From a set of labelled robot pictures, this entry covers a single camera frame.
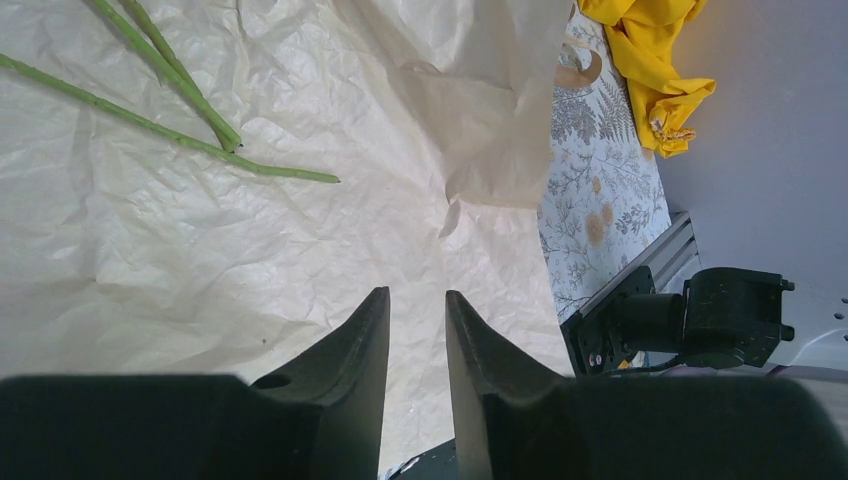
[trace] green stem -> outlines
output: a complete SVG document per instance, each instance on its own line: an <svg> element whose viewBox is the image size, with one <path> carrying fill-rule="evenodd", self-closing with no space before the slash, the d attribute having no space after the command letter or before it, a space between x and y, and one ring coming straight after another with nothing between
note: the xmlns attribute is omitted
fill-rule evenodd
<svg viewBox="0 0 848 480"><path fill-rule="evenodd" d="M209 102L203 98L203 94L197 89L197 85L194 84L194 82L186 82L185 79L183 79L183 77L174 70L174 67L172 67L162 55L151 47L150 44L147 43L147 40L145 40L144 37L142 37L141 34L138 33L126 19L112 8L112 5L110 5L107 0L91 0L91 3L93 3L94 6L106 16L106 18L115 24L118 30L126 35L130 44L139 51L142 57L146 58L162 71L165 78L173 83L174 86L177 87L177 89L185 96L185 98L191 102L195 108L197 108L200 114L206 118L206 121L208 121L212 126L212 129L215 130L216 135L220 132L219 138L223 136L225 139L225 141L221 143L221 147L228 152L234 152L235 148L241 144L241 137L239 137L238 133L233 130L233 128L230 127L220 115L218 115L218 112L209 105Z"/></svg>
<svg viewBox="0 0 848 480"><path fill-rule="evenodd" d="M171 49L171 46L168 45L165 37L162 36L162 32L156 28L156 24L153 23L153 20L150 19L147 12L144 11L144 7L142 7L136 0L121 0L121 3L124 5L127 12L129 12L130 16L132 16L133 20L135 20L135 23L138 24L139 28L141 28L141 31L147 35L147 38L149 38L151 42L153 42L153 46L156 47L156 50L158 50L165 61L168 62L168 65L177 71L189 87L197 91L198 94L201 94L197 83L194 82L194 79L191 78L188 70L186 70L182 62L180 62L177 58L177 55ZM227 138L227 135L221 129L216 128L214 124L212 125L212 129L215 131L218 141L221 142L221 146L225 147L225 149L229 142L236 140Z"/></svg>
<svg viewBox="0 0 848 480"><path fill-rule="evenodd" d="M218 147L209 145L208 143L200 141L196 138L183 135L182 133L171 130L170 128L159 125L158 123L151 122L150 120L140 115L137 115L125 108L119 107L108 100L100 98L92 93L86 92L81 88L77 88L73 85L65 83L50 74L44 73L41 70L30 67L29 65L23 62L19 62L17 60L9 58L8 56L3 55L2 53L0 53L0 67L15 70L24 77L27 77L59 92L65 93L77 100L88 103L89 105L93 105L106 113L110 113L116 117L134 123L144 128L145 130L149 130L163 137L169 138L179 143L180 145L193 148L195 150L200 150L210 155L214 155L224 160L225 162L231 163L247 171L257 173L259 175L294 177L302 178L304 180L314 180L316 182L339 183L339 178L335 175L313 172L300 168L272 167L268 165L259 165L258 163L251 162L250 160L240 157L234 153L225 152Z"/></svg>

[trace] gray wall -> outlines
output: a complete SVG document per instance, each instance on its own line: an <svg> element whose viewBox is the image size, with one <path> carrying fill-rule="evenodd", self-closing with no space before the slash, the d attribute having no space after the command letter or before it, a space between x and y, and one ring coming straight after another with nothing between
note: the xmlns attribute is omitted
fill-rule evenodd
<svg viewBox="0 0 848 480"><path fill-rule="evenodd" d="M703 266L848 297L848 1L710 0L674 54L718 84L690 152L659 160Z"/></svg>

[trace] yellow drawstring bag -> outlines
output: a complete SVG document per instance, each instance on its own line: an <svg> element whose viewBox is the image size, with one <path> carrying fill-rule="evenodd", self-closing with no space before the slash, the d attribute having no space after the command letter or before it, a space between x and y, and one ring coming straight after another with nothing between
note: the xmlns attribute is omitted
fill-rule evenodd
<svg viewBox="0 0 848 480"><path fill-rule="evenodd" d="M643 147L670 157L689 149L695 131L683 122L715 90L709 78L682 79L671 47L683 24L706 0L578 0L580 11L604 25L613 63L627 79Z"/></svg>

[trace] tan dot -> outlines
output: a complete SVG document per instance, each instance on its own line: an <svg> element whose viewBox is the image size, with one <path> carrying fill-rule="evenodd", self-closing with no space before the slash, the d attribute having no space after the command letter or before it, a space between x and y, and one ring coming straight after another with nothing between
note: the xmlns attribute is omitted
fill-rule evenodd
<svg viewBox="0 0 848 480"><path fill-rule="evenodd" d="M604 241L604 223L601 217L594 213L586 217L586 235L593 247L599 246Z"/></svg>
<svg viewBox="0 0 848 480"><path fill-rule="evenodd" d="M601 218L604 219L605 225L612 225L613 220L615 220L615 213L612 211L612 205L605 203L604 206L601 207Z"/></svg>

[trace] black cable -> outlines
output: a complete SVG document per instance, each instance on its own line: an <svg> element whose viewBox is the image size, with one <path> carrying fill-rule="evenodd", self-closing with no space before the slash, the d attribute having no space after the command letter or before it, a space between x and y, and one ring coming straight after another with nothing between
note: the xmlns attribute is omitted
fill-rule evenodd
<svg viewBox="0 0 848 480"><path fill-rule="evenodd" d="M678 365L683 364L684 357L682 355L678 355L671 360L661 363L659 365L654 365L653 367L639 367L639 368L623 368L620 370L610 370L608 372L603 372L598 376L603 377L611 377L616 375L634 375L637 373L653 373L653 372L661 372L663 370L668 370L671 367L676 367Z"/></svg>

